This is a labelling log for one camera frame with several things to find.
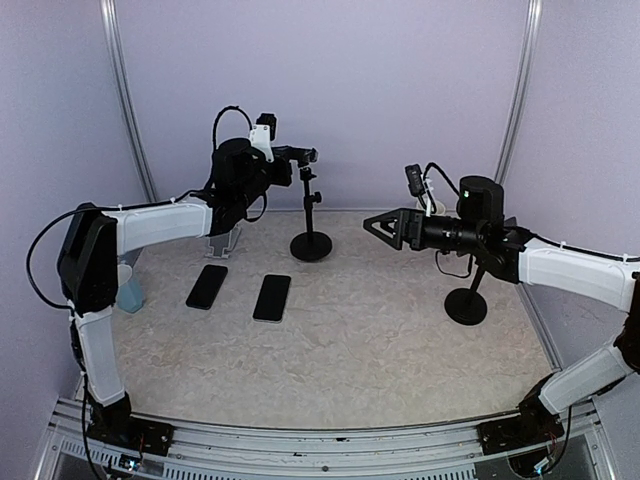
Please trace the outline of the black round-base phone stand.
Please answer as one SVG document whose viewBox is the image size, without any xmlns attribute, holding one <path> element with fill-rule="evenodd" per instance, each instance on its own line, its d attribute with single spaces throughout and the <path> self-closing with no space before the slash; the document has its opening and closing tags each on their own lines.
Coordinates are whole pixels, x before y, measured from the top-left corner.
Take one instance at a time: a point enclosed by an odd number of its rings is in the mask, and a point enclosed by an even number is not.
<svg viewBox="0 0 640 480">
<path fill-rule="evenodd" d="M 300 179 L 304 188 L 303 207 L 306 230 L 296 235 L 290 243 L 291 255 L 297 260 L 308 263 L 326 258 L 333 248 L 331 238 L 327 234 L 314 229 L 314 205 L 322 202 L 321 193 L 319 191 L 311 191 L 311 181 L 315 178 L 316 175 L 309 166 L 300 170 Z"/>
</svg>

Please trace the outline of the black smartphone silver edge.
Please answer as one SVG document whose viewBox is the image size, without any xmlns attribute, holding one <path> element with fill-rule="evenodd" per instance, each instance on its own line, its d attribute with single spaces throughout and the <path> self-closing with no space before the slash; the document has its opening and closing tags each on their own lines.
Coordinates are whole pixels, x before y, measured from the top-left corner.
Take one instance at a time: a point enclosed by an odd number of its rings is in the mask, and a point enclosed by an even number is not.
<svg viewBox="0 0 640 480">
<path fill-rule="evenodd" d="M 256 321 L 279 323 L 284 316 L 291 277 L 267 274 L 262 282 L 252 318 Z"/>
</svg>

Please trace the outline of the black smartphone blue edge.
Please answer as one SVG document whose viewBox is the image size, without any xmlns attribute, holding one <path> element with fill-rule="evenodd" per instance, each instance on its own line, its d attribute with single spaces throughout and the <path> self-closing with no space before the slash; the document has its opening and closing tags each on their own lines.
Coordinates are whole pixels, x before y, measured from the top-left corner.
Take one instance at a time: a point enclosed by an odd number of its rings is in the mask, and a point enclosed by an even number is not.
<svg viewBox="0 0 640 480">
<path fill-rule="evenodd" d="M 226 279 L 228 268 L 220 265 L 205 265 L 186 299 L 186 306 L 209 310 Z"/>
</svg>

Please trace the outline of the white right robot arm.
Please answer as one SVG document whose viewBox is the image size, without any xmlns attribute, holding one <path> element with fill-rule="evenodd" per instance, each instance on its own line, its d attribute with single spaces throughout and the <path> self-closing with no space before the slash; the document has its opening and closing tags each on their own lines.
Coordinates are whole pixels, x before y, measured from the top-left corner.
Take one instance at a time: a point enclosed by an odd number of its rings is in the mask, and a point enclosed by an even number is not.
<svg viewBox="0 0 640 480">
<path fill-rule="evenodd" d="M 365 219 L 363 227 L 396 250 L 432 249 L 475 262 L 472 284 L 444 300 L 460 325 L 477 326 L 487 316 L 479 292 L 484 276 L 525 292 L 560 364 L 524 396 L 515 416 L 479 424 L 484 454 L 567 437 L 562 415 L 638 373 L 638 258 L 554 242 L 518 225 L 505 216 L 504 189 L 492 179 L 461 178 L 454 216 L 400 208 Z"/>
</svg>

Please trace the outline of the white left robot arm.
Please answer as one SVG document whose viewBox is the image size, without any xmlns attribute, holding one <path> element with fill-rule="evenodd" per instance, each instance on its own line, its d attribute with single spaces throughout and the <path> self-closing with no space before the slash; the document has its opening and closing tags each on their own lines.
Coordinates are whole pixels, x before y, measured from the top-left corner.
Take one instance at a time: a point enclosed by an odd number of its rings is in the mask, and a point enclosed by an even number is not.
<svg viewBox="0 0 640 480">
<path fill-rule="evenodd" d="M 66 213 L 71 223 L 56 263 L 72 349 L 85 376 L 91 420 L 87 437 L 140 454 L 167 455 L 174 428 L 131 414 L 112 335 L 119 290 L 118 260 L 151 245 L 224 234 L 249 218 L 249 207 L 272 186 L 287 187 L 292 168 L 316 161 L 314 148 L 272 146 L 247 138 L 224 141 L 213 154 L 204 188 L 157 203 Z"/>
</svg>

